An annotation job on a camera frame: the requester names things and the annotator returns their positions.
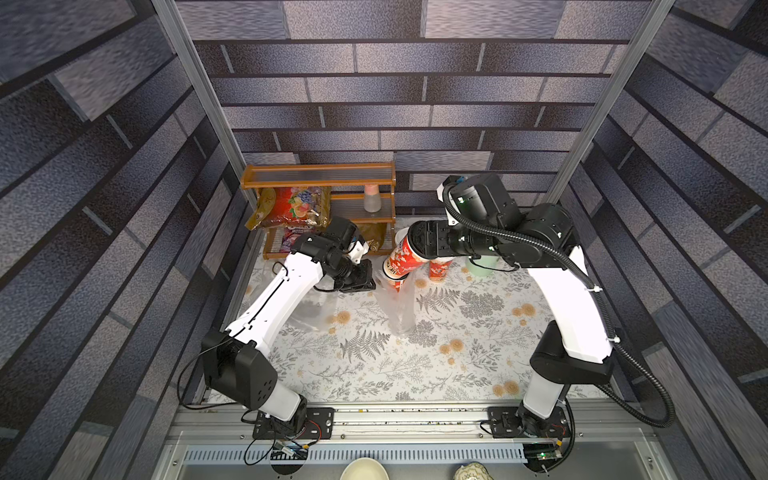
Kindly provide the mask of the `red cup black lid front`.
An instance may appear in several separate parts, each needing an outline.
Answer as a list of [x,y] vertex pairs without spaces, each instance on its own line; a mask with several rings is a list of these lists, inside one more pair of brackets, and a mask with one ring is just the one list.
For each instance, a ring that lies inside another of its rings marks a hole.
[[428,262],[411,245],[408,230],[404,229],[396,237],[397,245],[382,264],[385,279],[396,289],[414,270]]

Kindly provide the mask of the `clear plastic carrier bag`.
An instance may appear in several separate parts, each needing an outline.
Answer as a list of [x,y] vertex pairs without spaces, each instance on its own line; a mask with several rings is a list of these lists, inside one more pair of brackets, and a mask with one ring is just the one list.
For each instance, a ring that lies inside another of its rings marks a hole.
[[415,328],[415,279],[408,277],[399,288],[383,275],[375,274],[374,297],[387,318],[388,326],[397,336],[408,334]]

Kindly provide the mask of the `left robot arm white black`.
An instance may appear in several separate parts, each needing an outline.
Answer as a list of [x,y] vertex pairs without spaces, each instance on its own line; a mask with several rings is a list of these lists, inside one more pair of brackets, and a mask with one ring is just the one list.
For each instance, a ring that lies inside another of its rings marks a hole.
[[278,380],[269,361],[278,333],[305,295],[325,277],[334,292],[375,288],[368,244],[348,219],[334,217],[320,233],[305,233],[260,296],[224,330],[201,342],[206,386],[273,420],[279,435],[296,436],[307,422],[307,401]]

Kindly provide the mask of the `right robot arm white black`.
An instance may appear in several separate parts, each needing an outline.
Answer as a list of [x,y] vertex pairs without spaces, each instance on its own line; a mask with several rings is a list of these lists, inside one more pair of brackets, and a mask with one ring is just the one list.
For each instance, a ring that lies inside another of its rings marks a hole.
[[437,194],[444,220],[418,221],[399,241],[399,276],[437,259],[496,256],[537,283],[554,316],[530,358],[533,374],[521,405],[502,422],[514,437],[561,438],[572,385],[604,385],[613,370],[610,333],[601,318],[600,289],[583,270],[584,255],[570,215],[541,204],[522,213],[500,177],[449,176]]

